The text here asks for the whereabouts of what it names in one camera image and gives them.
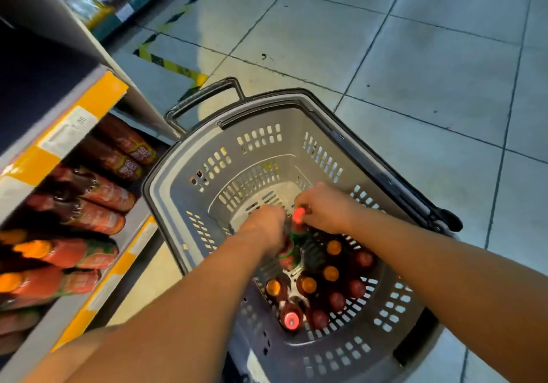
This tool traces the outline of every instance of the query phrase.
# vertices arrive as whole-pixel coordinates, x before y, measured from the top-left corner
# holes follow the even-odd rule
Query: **store shelf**
[[[145,200],[139,199],[127,214],[124,229],[113,236],[120,247],[120,256],[104,271],[96,289],[90,294],[59,298],[0,370],[0,381],[19,382],[45,355],[83,334],[157,228]]]
[[[127,0],[123,6],[114,13],[107,15],[98,25],[91,29],[93,36],[99,41],[104,40],[150,1],[152,0]]]
[[[13,139],[5,140],[5,149],[0,155],[0,222],[89,133],[127,89],[128,86],[106,66],[98,65],[59,100],[43,102],[39,108],[32,104],[40,114],[36,122],[26,115],[27,112],[31,114],[30,105],[25,105],[28,106],[24,109],[25,114],[21,109],[15,109],[13,123],[4,122],[7,128],[20,127],[13,130]],[[46,93],[38,96],[43,100]]]

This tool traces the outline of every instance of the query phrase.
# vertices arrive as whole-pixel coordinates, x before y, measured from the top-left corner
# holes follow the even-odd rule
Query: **yellow black hazard tape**
[[[174,63],[173,61],[169,61],[167,59],[161,58],[160,56],[156,56],[148,51],[148,47],[153,41],[155,41],[158,38],[160,34],[166,33],[175,21],[181,18],[184,14],[188,13],[192,5],[198,1],[199,0],[188,0],[188,2],[182,7],[181,10],[179,10],[179,12],[172,15],[164,24],[159,26],[154,32],[154,34],[152,34],[149,38],[147,38],[144,41],[144,43],[141,44],[139,48],[133,52],[133,54],[135,54],[138,57],[141,57],[141,59],[143,60],[150,61],[162,68],[165,68],[166,70],[172,71],[179,75],[186,76],[194,81],[194,84],[190,87],[190,89],[188,89],[185,92],[185,94],[181,97],[180,101],[192,95],[193,93],[197,92],[205,83],[208,76],[203,75],[202,73],[192,70],[190,68],[183,67],[177,63]]]

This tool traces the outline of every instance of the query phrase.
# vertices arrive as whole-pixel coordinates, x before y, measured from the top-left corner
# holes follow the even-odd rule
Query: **hand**
[[[284,245],[283,226],[286,217],[282,206],[261,206],[248,216],[237,234],[255,234],[258,245],[264,247],[264,254],[276,256]]]
[[[348,234],[348,223],[362,206],[348,194],[318,183],[295,198],[295,208],[305,207],[303,221],[331,234]]]

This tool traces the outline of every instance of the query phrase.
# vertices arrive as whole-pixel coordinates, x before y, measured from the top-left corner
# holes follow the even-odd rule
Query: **gray plastic shopping basket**
[[[186,132],[184,112],[226,89],[240,100]],[[318,181],[364,206],[450,235],[460,220],[435,207],[356,137],[311,92],[277,90],[245,97],[226,78],[166,114],[182,140],[145,181],[143,192],[184,273],[197,266],[264,203],[291,211],[295,196]],[[346,246],[357,247],[352,238]],[[441,327],[392,269],[378,261],[362,278],[363,299],[331,314],[329,327],[287,334],[261,288],[275,275],[266,263],[245,291],[229,352],[248,379],[272,382],[401,381]]]

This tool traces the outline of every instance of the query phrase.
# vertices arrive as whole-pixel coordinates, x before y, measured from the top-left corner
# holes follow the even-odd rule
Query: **green shelf strip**
[[[151,0],[128,0],[123,6],[121,6],[115,13],[106,16],[103,21],[92,28],[91,32],[93,36],[99,40],[104,40],[115,29],[120,27],[126,20],[134,13],[142,9]]]

